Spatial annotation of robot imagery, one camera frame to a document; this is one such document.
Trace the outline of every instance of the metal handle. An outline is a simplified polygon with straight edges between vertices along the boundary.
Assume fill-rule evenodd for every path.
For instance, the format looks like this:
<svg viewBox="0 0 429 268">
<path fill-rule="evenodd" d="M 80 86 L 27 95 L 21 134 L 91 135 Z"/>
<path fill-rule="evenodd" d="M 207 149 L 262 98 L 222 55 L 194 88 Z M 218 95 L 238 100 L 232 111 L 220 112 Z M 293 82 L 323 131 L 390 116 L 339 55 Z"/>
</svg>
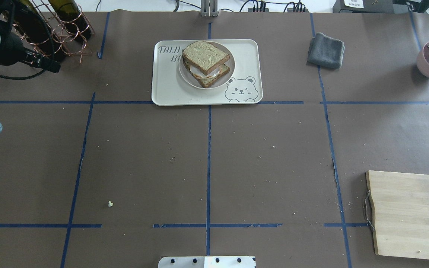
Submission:
<svg viewBox="0 0 429 268">
<path fill-rule="evenodd" d="M 366 197 L 365 197 L 365 200 L 364 200 L 364 203 L 365 203 L 365 206 L 364 206 L 364 217 L 365 217 L 366 221 L 368 222 L 368 225 L 372 229 L 372 232 L 375 232 L 375 226 L 373 226 L 372 222 L 368 218 L 368 209 L 367 209 L 367 204 L 366 204 L 366 201 L 368 200 L 368 197 L 370 197 L 370 194 L 371 194 L 371 191 L 367 190 L 366 191 Z"/>
</svg>

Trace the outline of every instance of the folded towel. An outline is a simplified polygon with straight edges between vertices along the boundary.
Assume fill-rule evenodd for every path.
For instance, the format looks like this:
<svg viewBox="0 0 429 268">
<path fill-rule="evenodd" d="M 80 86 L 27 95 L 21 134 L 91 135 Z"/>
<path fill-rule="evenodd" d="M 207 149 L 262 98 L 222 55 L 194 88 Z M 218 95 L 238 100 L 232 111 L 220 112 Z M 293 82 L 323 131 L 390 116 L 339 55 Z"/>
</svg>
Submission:
<svg viewBox="0 0 429 268">
<path fill-rule="evenodd" d="M 310 41 L 307 61 L 327 68 L 340 68 L 344 49 L 344 42 L 317 32 Z"/>
</svg>

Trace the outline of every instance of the bear cartoon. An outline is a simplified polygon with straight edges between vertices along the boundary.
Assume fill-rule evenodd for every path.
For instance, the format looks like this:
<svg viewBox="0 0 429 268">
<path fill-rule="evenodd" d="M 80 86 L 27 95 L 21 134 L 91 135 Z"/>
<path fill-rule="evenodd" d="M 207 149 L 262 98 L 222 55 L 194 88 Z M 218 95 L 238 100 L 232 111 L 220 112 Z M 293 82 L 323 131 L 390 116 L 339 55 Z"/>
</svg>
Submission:
<svg viewBox="0 0 429 268">
<path fill-rule="evenodd" d="M 252 76 L 239 80 L 232 77 L 228 80 L 225 97 L 229 102 L 255 102 L 259 96 L 259 92 L 254 86 L 255 82 L 256 80 Z"/>
</svg>

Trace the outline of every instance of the table surface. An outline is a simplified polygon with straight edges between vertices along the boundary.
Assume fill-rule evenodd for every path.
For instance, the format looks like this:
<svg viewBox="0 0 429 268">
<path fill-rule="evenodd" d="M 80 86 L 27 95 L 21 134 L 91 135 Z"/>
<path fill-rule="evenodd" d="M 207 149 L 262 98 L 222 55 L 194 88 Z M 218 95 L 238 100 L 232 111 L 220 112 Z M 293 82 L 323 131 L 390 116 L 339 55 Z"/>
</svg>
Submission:
<svg viewBox="0 0 429 268">
<path fill-rule="evenodd" d="M 204 255 L 429 267 L 376 256 L 363 217 L 366 171 L 429 174 L 429 79 L 415 66 L 429 15 L 87 16 L 102 59 L 0 79 L 0 267 L 149 268 Z M 306 63 L 315 32 L 344 41 L 342 68 Z M 209 38 L 257 42 L 263 101 L 152 104 L 155 44 Z"/>
</svg>

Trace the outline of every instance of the wine bottle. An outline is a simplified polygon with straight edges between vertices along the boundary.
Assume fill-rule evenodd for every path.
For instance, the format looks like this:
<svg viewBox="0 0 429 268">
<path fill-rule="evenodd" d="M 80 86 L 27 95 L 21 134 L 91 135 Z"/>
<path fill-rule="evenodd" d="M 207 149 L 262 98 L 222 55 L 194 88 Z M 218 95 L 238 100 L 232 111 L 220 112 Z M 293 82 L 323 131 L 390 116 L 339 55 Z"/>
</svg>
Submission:
<svg viewBox="0 0 429 268">
<path fill-rule="evenodd" d="M 78 28 L 85 40 L 90 39 L 92 31 L 84 17 L 80 16 L 80 10 L 74 0 L 49 0 L 49 3 L 58 17 L 64 22 L 68 22 L 64 26 L 69 34 L 76 34 Z M 84 41 L 80 35 L 75 40 L 81 43 Z"/>
<path fill-rule="evenodd" d="M 30 43 L 37 44 L 36 46 L 49 58 L 50 55 L 54 54 L 53 59 L 61 62 L 66 57 L 62 49 L 58 50 L 61 46 L 59 38 L 52 33 L 52 29 L 38 14 L 37 10 L 31 4 L 29 0 L 18 0 L 22 5 L 25 5 L 29 12 L 24 14 L 23 12 L 16 12 L 14 14 L 14 22 L 19 26 L 17 27 L 18 32 L 23 32 L 26 35 L 26 40 Z"/>
</svg>

